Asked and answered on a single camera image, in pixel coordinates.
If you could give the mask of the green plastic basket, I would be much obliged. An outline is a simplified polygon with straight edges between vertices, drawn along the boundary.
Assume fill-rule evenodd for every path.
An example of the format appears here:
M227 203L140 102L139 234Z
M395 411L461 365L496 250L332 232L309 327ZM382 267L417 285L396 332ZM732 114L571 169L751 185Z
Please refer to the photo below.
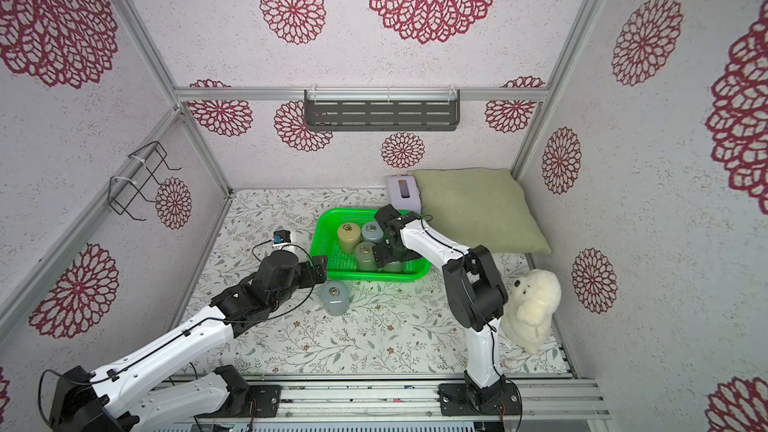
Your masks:
M353 254L346 254L339 245L338 229L347 222L363 226L373 221L376 209L333 208L318 218L311 243L312 256L328 258L327 272L331 280L413 282L426 276L431 264L424 258L408 261L402 272L361 271Z

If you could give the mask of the green canister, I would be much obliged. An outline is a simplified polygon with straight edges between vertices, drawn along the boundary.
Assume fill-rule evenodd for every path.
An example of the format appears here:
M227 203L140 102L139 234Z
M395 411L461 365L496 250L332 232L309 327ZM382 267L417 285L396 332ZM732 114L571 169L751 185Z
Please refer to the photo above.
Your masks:
M361 272L375 272L379 268L374 255L375 244L368 241L358 243L354 249L356 269Z
M404 271L404 264L399 261L389 262L384 265L382 271L387 273L402 273Z

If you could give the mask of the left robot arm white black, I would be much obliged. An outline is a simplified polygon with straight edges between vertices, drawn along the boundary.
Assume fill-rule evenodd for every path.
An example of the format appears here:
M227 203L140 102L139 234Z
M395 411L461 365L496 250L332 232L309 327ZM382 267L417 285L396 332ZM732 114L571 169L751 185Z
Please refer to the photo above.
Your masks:
M154 431L188 418L252 412L250 386L232 365L184 384L160 384L268 321L295 291L324 283L327 266L327 257L300 246L274 250L256 272L144 347L93 371L76 366L58 374L51 409L41 415L44 424L52 431Z

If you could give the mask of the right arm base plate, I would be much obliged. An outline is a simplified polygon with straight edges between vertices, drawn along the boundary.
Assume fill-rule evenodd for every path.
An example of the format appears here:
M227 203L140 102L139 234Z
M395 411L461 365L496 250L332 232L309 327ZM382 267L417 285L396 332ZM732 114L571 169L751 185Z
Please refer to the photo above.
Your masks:
M479 389L469 383L441 383L438 385L441 414L458 416L520 416L523 412L519 389L510 381Z

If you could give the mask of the blue-grey canister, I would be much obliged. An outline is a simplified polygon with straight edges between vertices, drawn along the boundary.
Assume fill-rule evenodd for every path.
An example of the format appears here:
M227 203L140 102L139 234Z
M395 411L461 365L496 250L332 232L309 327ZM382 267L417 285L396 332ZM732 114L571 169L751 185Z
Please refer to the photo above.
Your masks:
M330 316L342 316L350 307L349 289L342 281L325 282L320 289L320 299Z

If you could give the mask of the yellow canister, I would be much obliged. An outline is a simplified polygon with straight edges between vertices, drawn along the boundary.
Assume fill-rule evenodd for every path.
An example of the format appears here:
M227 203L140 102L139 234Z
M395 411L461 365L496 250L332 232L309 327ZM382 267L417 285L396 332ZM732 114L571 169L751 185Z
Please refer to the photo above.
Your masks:
M340 250L353 255L357 245L362 241L361 227L354 222L342 223L337 229Z

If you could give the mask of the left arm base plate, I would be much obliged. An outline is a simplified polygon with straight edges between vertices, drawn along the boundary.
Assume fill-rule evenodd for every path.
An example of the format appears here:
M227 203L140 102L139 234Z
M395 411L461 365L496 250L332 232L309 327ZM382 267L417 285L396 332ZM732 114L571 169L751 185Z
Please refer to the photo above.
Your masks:
M234 399L228 398L217 411L200 414L198 418L276 418L281 394L282 387L279 385L251 385L247 392L236 394Z

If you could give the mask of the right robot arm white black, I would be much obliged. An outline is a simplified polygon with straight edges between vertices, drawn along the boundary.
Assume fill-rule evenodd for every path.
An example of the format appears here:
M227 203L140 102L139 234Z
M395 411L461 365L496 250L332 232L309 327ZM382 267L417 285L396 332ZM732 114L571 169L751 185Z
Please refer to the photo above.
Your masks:
M467 395L476 404L497 398L506 377L499 358L498 332L508 293L491 252L462 245L431 227L415 212L386 205L374 214L383 241L374 247L378 267L420 258L441 270L455 320L465 329Z

